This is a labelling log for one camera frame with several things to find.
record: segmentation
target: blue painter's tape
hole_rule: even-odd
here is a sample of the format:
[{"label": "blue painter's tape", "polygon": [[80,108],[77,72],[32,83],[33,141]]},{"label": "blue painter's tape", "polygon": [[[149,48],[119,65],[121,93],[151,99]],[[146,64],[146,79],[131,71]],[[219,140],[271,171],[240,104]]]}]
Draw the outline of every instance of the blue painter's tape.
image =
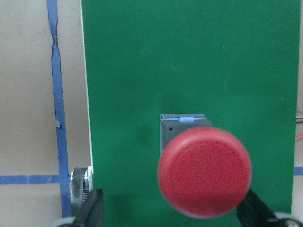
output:
[{"label": "blue painter's tape", "polygon": [[53,76],[53,98],[55,105],[55,117],[59,122],[57,131],[57,148],[59,159],[59,178],[62,216],[67,217],[71,214],[70,191],[69,191],[69,174],[68,174],[68,156],[67,141],[65,128],[64,98],[61,74],[61,58],[58,47],[57,24],[58,24],[58,6],[57,0],[47,0],[48,20],[51,30],[52,45],[52,76]]},{"label": "blue painter's tape", "polygon": [[0,176],[0,185],[60,183],[59,181],[58,175]]},{"label": "blue painter's tape", "polygon": [[303,176],[303,167],[295,167],[294,176]]}]

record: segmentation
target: emergency stop button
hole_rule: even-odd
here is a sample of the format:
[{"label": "emergency stop button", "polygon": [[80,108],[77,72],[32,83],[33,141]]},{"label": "emergency stop button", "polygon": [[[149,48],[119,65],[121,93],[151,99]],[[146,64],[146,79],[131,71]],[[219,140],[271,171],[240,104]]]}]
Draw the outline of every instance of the emergency stop button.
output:
[{"label": "emergency stop button", "polygon": [[192,218],[215,218],[244,199],[251,171],[249,155],[236,137],[218,128],[196,127],[165,147],[158,182],[177,211]]}]

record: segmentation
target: green panel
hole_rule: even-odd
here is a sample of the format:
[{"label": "green panel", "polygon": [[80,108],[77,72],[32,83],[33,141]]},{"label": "green panel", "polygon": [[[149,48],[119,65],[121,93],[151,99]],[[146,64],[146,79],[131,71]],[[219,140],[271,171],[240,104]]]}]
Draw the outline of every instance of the green panel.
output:
[{"label": "green panel", "polygon": [[157,184],[159,115],[237,136],[252,188],[290,212],[300,1],[83,0],[94,186],[106,227],[238,227],[182,216]]}]

